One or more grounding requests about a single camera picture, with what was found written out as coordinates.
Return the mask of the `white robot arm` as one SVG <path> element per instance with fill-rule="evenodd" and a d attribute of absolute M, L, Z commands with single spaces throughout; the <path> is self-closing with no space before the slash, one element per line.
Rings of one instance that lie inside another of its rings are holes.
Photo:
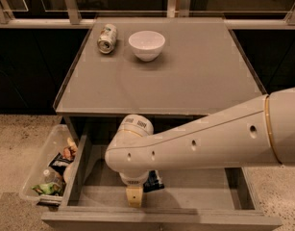
<path fill-rule="evenodd" d="M 254 98 L 155 134 L 151 122 L 128 115 L 105 153 L 108 167 L 138 207 L 151 170 L 295 167 L 295 88 Z"/>

